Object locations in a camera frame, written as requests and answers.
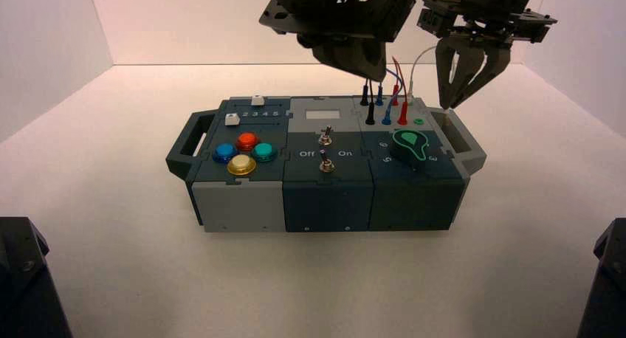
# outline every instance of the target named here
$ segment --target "teal button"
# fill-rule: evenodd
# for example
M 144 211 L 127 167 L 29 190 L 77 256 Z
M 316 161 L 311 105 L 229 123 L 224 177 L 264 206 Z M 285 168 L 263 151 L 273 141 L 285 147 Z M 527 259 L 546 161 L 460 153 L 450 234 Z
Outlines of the teal button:
M 272 154 L 272 146 L 268 143 L 262 142 L 255 146 L 255 152 L 260 157 L 268 157 Z
M 256 159 L 258 162 L 269 162 L 274 159 L 276 156 L 276 149 L 272 147 L 271 144 L 267 142 L 262 142 L 257 144 L 252 150 L 252 157 Z

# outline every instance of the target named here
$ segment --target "blue wire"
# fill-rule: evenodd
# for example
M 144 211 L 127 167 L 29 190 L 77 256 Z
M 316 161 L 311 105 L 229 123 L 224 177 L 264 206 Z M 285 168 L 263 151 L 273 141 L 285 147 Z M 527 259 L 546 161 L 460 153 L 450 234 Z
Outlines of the blue wire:
M 391 99 L 389 99 L 389 104 L 387 104 L 387 110 L 385 111 L 385 118 L 381 122 L 385 125 L 390 125 L 391 124 L 391 104 L 392 104 L 391 102 L 393 101 L 394 98 L 398 97 L 398 94 L 400 94 L 400 92 L 402 91 L 402 87 L 405 85 L 405 82 L 395 72 L 389 69 L 387 69 L 387 72 L 392 74 L 400 82 L 400 88 L 398 89 L 398 92 L 393 94 L 393 96 L 391 96 Z

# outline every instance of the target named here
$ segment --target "rotary knob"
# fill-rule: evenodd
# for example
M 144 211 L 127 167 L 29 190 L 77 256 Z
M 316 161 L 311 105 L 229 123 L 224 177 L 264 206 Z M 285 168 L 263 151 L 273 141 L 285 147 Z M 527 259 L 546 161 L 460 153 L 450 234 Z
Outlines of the rotary knob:
M 393 133 L 391 139 L 389 147 L 391 156 L 413 169 L 424 166 L 428 148 L 428 137 L 425 134 L 414 130 L 398 130 Z

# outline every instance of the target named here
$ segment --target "red wire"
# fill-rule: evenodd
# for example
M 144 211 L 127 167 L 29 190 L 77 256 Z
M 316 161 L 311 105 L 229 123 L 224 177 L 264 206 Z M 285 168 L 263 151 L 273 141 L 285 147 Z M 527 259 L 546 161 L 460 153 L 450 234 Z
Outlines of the red wire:
M 405 92 L 405 102 L 407 102 L 407 88 L 405 86 L 405 77 L 402 76 L 402 68 L 400 67 L 400 64 L 398 63 L 398 60 L 396 60 L 396 58 L 394 58 L 393 56 L 391 58 L 393 59 L 393 63 L 396 65 L 396 71 L 400 71 L 400 78 L 402 79 L 402 89 Z
M 405 102 L 402 104 L 402 111 L 400 113 L 400 118 L 398 119 L 398 124 L 405 125 L 407 123 L 407 109 L 408 109 L 408 98 L 407 98 L 407 88 L 405 86 L 405 77 L 402 76 L 402 67 L 398 63 L 398 60 L 391 57 L 393 59 L 393 63 L 397 66 L 400 71 L 400 78 L 402 79 L 402 89 L 405 90 Z

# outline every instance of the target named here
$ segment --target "gray panel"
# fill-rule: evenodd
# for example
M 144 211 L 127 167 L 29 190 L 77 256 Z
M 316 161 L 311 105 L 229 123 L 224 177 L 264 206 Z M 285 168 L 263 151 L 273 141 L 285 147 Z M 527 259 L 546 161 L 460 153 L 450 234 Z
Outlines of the gray panel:
M 191 186 L 206 232 L 284 232 L 283 182 L 195 182 Z
M 465 170 L 467 177 L 478 172 L 485 164 L 487 155 L 476 139 L 467 130 L 465 124 L 453 110 L 444 111 L 441 108 L 428 108 L 429 118 L 437 125 L 435 129 L 442 140 L 454 154 L 455 163 L 460 163 L 459 170 Z M 439 118 L 446 115 L 445 121 Z
M 339 111 L 340 118 L 306 119 L 307 111 Z M 355 132 L 359 130 L 359 115 L 352 97 L 293 97 L 289 112 L 289 133 L 321 134 L 327 125 L 335 132 Z
M 365 124 L 365 119 L 367 119 L 369 107 L 361 106 L 360 100 L 357 100 L 356 98 L 354 98 L 354 105 L 357 108 L 357 110 L 360 111 L 360 114 L 362 116 L 361 118 L 359 118 L 359 124 L 360 124 L 359 127 L 361 128 L 361 131 L 393 132 L 395 129 L 405 129 L 405 128 L 409 128 L 411 130 L 417 130 L 417 131 L 433 130 L 432 125 L 429 123 L 429 120 L 427 119 L 426 107 L 424 105 L 424 101 L 422 101 L 421 98 L 413 98 L 413 104 L 408 106 L 408 109 L 407 109 L 408 124 L 407 125 L 400 125 L 397 123 L 398 118 L 400 117 L 400 112 L 402 111 L 402 103 L 405 101 L 404 97 L 398 97 L 397 106 L 391 106 L 391 112 L 389 114 L 390 115 L 389 119 L 391 119 L 391 125 L 382 124 L 381 122 L 385 118 L 385 113 L 387 112 L 387 105 L 389 104 L 390 98 L 391 98 L 390 96 L 384 96 L 382 98 L 383 105 L 376 106 L 374 108 L 374 121 L 376 122 L 376 124 L 374 125 Z M 413 122 L 415 119 L 424 120 L 424 124 L 422 125 L 415 124 Z

